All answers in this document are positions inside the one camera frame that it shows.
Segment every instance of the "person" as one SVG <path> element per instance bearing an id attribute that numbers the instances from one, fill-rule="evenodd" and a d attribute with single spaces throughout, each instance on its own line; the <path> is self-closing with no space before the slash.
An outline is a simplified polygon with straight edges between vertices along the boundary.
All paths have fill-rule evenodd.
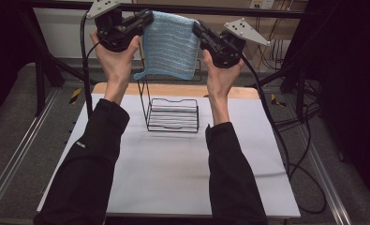
<path id="1" fill-rule="evenodd" d="M 91 39 L 98 43 L 96 32 Z M 35 224 L 103 224 L 121 135 L 129 121 L 120 104 L 139 42 L 140 37 L 134 37 L 123 52 L 97 45 L 96 56 L 107 77 L 104 98 L 54 176 L 44 205 L 34 217 Z M 208 51 L 204 50 L 203 56 L 214 121 L 205 131 L 213 219 L 215 224 L 268 224 L 254 174 L 229 120 L 228 93 L 244 62 L 224 69 L 214 66 Z"/>

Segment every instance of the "black sleeve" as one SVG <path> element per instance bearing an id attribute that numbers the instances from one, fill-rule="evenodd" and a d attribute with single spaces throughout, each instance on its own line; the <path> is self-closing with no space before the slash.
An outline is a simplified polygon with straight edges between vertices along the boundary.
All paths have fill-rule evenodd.
<path id="1" fill-rule="evenodd" d="M 129 115 L 101 99 L 53 178 L 35 224 L 103 224 Z"/>
<path id="2" fill-rule="evenodd" d="M 268 224 L 255 176 L 232 123 L 205 131 L 209 150 L 210 200 L 217 224 Z"/>

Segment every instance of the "blue towel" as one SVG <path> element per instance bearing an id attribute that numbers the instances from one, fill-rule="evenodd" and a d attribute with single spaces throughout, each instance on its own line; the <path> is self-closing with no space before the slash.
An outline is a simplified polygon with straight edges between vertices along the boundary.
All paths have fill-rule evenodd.
<path id="1" fill-rule="evenodd" d="M 144 71 L 134 78 L 155 74 L 191 80 L 200 45 L 192 32 L 195 20 L 158 11 L 153 11 L 153 15 L 154 21 L 145 28 L 142 38 Z"/>

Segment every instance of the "human hand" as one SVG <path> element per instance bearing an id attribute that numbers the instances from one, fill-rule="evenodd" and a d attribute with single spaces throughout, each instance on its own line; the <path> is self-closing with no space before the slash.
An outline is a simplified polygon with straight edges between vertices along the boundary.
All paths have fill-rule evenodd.
<path id="1" fill-rule="evenodd" d="M 229 121 L 228 94 L 234 81 L 240 75 L 244 61 L 230 68 L 219 68 L 213 63 L 207 50 L 203 51 L 204 63 L 208 68 L 207 89 L 214 118 L 214 125 Z"/>
<path id="2" fill-rule="evenodd" d="M 112 52 L 101 44 L 96 46 L 96 57 L 103 67 L 108 85 L 106 88 L 105 99 L 121 104 L 124 93 L 129 83 L 129 76 L 132 69 L 134 53 L 139 48 L 139 36 L 134 36 L 128 48 L 122 52 Z M 99 42 L 96 31 L 91 33 L 91 40 L 95 44 Z"/>

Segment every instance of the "wire rack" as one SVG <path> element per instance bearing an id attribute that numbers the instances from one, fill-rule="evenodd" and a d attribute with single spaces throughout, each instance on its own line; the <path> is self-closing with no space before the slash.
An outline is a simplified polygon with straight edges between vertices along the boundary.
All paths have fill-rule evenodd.
<path id="1" fill-rule="evenodd" d="M 199 105 L 195 99 L 151 98 L 147 80 L 138 81 L 138 87 L 147 130 L 199 132 Z"/>

